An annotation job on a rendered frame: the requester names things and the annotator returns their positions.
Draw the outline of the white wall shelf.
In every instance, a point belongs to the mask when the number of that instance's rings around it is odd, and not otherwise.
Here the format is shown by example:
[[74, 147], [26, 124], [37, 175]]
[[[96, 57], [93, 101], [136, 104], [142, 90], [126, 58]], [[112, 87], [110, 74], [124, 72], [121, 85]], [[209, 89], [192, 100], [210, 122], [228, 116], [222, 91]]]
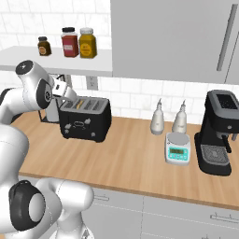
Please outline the white wall shelf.
[[37, 47], [14, 46], [0, 50], [0, 70], [14, 71], [24, 60], [37, 62], [50, 74], [113, 76], [112, 52], [109, 49], [98, 49], [93, 59], [65, 57], [61, 48], [52, 48], [50, 56], [40, 56]]

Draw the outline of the white kitchen scale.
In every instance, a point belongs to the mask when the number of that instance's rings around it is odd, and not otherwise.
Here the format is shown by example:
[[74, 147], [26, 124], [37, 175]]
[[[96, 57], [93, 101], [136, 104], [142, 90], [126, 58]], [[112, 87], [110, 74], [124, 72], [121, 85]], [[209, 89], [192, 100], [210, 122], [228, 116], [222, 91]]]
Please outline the white kitchen scale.
[[165, 161], [175, 165], [190, 163], [190, 137], [183, 133], [167, 133], [164, 141]]

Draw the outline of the black coffee machine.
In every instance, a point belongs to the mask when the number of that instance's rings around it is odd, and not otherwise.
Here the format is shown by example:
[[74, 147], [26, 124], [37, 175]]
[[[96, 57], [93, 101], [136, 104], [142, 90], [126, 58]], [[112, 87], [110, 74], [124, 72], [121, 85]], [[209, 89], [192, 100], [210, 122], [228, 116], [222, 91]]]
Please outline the black coffee machine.
[[209, 175], [229, 176], [229, 135], [239, 134], [239, 101], [231, 91], [212, 90], [205, 98], [201, 131], [194, 135], [200, 169]]

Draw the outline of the black toaster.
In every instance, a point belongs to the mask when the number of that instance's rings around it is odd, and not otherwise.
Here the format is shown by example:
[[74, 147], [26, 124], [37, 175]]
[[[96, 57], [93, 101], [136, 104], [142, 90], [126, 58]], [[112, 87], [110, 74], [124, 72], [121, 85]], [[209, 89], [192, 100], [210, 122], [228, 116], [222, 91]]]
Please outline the black toaster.
[[[84, 103], [79, 109], [80, 100]], [[106, 98], [79, 96], [75, 102], [65, 101], [59, 110], [60, 129], [64, 138], [103, 142], [111, 126], [110, 101]]]

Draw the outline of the white wall outlet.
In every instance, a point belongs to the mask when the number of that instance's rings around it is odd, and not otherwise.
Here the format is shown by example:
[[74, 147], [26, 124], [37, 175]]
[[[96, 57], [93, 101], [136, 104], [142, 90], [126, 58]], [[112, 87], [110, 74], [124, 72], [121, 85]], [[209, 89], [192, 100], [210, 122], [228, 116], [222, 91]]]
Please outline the white wall outlet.
[[98, 78], [97, 77], [86, 77], [87, 89], [97, 91], [98, 90]]

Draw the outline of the grey wall cupboard door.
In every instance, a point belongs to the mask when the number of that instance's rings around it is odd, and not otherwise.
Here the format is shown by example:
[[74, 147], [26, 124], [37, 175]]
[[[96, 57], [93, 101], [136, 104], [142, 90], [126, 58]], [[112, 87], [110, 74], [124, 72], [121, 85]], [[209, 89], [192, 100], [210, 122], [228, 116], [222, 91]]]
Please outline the grey wall cupboard door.
[[[115, 77], [223, 83], [239, 32], [239, 0], [110, 0]], [[221, 71], [218, 57], [238, 4]]]
[[227, 75], [227, 84], [239, 85], [239, 38], [233, 51], [232, 62]]

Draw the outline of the small brown spice jar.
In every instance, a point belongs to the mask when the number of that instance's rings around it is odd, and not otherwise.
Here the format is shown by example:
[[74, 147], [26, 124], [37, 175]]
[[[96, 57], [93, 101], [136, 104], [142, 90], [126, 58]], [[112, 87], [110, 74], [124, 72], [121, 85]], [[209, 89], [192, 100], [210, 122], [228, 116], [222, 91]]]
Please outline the small brown spice jar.
[[45, 36], [40, 36], [38, 38], [38, 51], [41, 56], [51, 55], [50, 43]]

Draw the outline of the grey black-framed stand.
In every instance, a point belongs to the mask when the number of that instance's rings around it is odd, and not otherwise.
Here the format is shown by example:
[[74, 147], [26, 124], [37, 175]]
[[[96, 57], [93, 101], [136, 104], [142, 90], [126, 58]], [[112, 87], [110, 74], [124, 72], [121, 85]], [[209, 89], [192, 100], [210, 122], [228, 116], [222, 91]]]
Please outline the grey black-framed stand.
[[60, 122], [60, 106], [64, 101], [68, 101], [63, 99], [67, 87], [72, 88], [71, 77], [69, 75], [59, 75], [54, 78], [52, 99], [49, 106], [45, 109], [45, 117], [39, 116], [41, 121], [49, 123]]

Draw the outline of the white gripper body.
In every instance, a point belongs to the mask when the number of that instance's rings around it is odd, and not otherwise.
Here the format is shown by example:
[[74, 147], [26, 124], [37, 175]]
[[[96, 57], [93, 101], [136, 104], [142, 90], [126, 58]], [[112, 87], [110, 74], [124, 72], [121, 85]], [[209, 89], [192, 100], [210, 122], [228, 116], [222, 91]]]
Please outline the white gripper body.
[[63, 99], [66, 99], [71, 102], [75, 102], [77, 99], [77, 93], [72, 88], [67, 87], [63, 95]]

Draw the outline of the red jar with black lid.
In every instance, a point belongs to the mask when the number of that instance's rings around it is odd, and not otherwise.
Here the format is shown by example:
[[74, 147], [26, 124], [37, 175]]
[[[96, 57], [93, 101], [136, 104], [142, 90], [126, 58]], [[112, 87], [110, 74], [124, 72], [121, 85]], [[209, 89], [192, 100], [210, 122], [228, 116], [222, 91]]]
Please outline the red jar with black lid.
[[64, 27], [62, 29], [63, 54], [65, 57], [78, 56], [77, 33], [74, 27]]

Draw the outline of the white squeeze bottle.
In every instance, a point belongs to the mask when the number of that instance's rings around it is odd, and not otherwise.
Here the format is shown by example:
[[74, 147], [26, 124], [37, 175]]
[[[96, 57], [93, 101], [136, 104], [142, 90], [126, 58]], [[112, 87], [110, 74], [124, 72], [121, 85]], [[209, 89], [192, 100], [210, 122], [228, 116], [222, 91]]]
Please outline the white squeeze bottle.
[[182, 103], [179, 111], [176, 114], [176, 118], [172, 127], [172, 132], [183, 134], [187, 132], [187, 114], [185, 103]]
[[153, 134], [162, 134], [164, 130], [164, 117], [162, 112], [162, 100], [157, 103], [156, 110], [153, 113], [153, 117], [150, 123], [150, 130]]

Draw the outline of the wide grey drawer front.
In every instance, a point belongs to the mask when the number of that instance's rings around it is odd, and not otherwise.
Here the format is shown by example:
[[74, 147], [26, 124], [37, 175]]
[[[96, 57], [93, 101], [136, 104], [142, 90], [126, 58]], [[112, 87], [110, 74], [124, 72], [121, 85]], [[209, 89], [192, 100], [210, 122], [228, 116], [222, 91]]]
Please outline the wide grey drawer front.
[[210, 215], [217, 213], [220, 216], [227, 217], [231, 215], [233, 218], [239, 219], [239, 211], [235, 210], [145, 196], [144, 212], [150, 215], [166, 216], [187, 222], [239, 231], [239, 223], [235, 224], [210, 218]]

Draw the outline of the yellow jar with white lid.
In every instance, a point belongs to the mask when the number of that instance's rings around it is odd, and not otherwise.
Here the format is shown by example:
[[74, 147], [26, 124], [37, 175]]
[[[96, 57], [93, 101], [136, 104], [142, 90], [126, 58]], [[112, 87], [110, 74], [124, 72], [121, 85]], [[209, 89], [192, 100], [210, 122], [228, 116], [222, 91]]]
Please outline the yellow jar with white lid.
[[85, 27], [80, 29], [78, 44], [81, 58], [92, 59], [97, 55], [96, 38], [93, 35], [92, 28]]

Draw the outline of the narrow grey drawer front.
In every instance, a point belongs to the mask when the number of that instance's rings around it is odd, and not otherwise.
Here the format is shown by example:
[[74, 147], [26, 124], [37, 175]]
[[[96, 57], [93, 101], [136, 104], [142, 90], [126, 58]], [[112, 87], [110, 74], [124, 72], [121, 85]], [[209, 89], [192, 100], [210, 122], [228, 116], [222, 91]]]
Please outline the narrow grey drawer front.
[[133, 211], [141, 211], [143, 209], [143, 197], [137, 194], [120, 192], [115, 190], [104, 190], [94, 188], [94, 195], [105, 195], [109, 197], [109, 201], [95, 200], [95, 204], [103, 204], [112, 206], [113, 208], [130, 209]]

